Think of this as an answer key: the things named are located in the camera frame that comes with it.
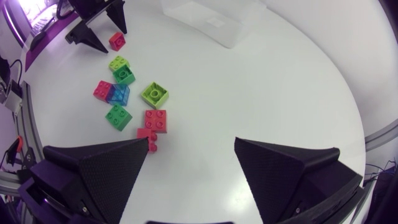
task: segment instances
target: blue translucent lego brick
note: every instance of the blue translucent lego brick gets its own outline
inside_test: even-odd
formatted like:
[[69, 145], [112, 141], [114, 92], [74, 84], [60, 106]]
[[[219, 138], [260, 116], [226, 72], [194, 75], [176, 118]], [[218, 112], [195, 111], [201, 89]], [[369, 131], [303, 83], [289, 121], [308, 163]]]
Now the blue translucent lego brick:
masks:
[[106, 101], [115, 105], [116, 103], [121, 106], [126, 106], [129, 100], [130, 88], [125, 84], [114, 84], [112, 85], [108, 95], [106, 96]]

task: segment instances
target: white surface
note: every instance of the white surface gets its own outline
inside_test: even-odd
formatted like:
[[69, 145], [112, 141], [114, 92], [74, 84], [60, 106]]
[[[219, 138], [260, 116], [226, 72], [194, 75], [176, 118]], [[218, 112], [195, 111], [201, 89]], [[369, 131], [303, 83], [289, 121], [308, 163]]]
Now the white surface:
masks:
[[260, 0], [161, 0], [164, 14], [233, 48], [258, 24], [266, 6]]
[[[306, 36], [266, 11], [260, 29], [234, 49], [163, 15], [158, 1], [125, 4], [127, 44], [105, 55], [61, 32], [24, 75], [31, 85], [43, 145], [62, 147], [132, 139], [149, 110], [139, 94], [156, 81], [168, 133], [147, 156], [121, 223], [261, 223], [234, 153], [235, 136], [297, 147], [341, 149], [340, 161], [363, 175], [365, 148], [354, 98], [330, 59]], [[91, 28], [103, 43], [118, 31], [100, 15]], [[121, 55], [136, 81], [123, 132], [92, 96], [113, 82], [108, 63]]]
[[397, 119], [398, 45], [378, 0], [268, 0], [307, 34], [347, 81], [365, 136]]

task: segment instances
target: lego stud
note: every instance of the lego stud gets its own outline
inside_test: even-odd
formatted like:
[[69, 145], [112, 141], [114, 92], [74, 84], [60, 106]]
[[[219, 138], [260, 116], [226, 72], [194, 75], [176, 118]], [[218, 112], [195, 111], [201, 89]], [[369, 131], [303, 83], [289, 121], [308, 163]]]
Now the lego stud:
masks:
[[119, 73], [119, 77], [120, 77], [120, 78], [126, 78], [126, 77], [127, 77], [127, 72], [121, 71], [121, 72]]
[[158, 127], [158, 128], [163, 128], [163, 122], [158, 122], [158, 123], [156, 123], [156, 126]]
[[157, 111], [156, 112], [156, 116], [158, 116], [158, 117], [163, 117], [164, 116], [164, 112], [163, 111]]
[[154, 99], [154, 100], [159, 100], [159, 98], [160, 98], [160, 93], [159, 93], [159, 91], [158, 91], [158, 90], [152, 90], [152, 91], [150, 92], [150, 97], [151, 97], [152, 99]]
[[152, 112], [151, 111], [146, 111], [145, 112], [145, 116], [147, 116], [148, 118], [152, 117]]
[[155, 132], [152, 132], [152, 134], [150, 135], [150, 138], [151, 138], [153, 141], [156, 141], [156, 140], [157, 140], [157, 135], [156, 135], [156, 133], [155, 133]]
[[149, 144], [149, 152], [156, 152], [157, 146], [154, 143]]
[[152, 129], [152, 122], [150, 122], [150, 121], [147, 121], [147, 122], [145, 122], [145, 127], [146, 128], [149, 128], [149, 129]]

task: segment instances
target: white wall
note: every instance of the white wall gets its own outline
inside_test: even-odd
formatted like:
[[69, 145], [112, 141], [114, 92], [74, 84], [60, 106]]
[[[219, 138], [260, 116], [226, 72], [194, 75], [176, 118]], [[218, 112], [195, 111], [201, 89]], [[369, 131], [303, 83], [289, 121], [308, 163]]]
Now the white wall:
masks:
[[270, 0], [309, 36], [347, 81], [365, 136], [398, 118], [398, 45], [378, 0]]
[[[8, 60], [8, 63], [11, 65], [13, 61], [21, 57], [21, 52], [22, 47], [18, 44], [18, 41], [9, 29], [2, 10], [0, 10], [0, 55], [2, 58]], [[11, 68], [11, 77], [16, 79], [18, 72], [18, 65], [13, 66]]]

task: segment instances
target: black textured plastic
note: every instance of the black textured plastic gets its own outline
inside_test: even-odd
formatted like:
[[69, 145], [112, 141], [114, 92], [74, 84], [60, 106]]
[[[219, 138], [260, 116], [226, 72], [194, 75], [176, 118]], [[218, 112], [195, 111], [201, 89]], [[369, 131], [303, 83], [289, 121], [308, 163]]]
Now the black textured plastic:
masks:
[[78, 170], [107, 223], [119, 223], [148, 152], [147, 139], [44, 149], [46, 159]]
[[309, 150], [236, 138], [235, 153], [264, 223], [275, 223], [301, 176], [338, 159], [338, 149]]

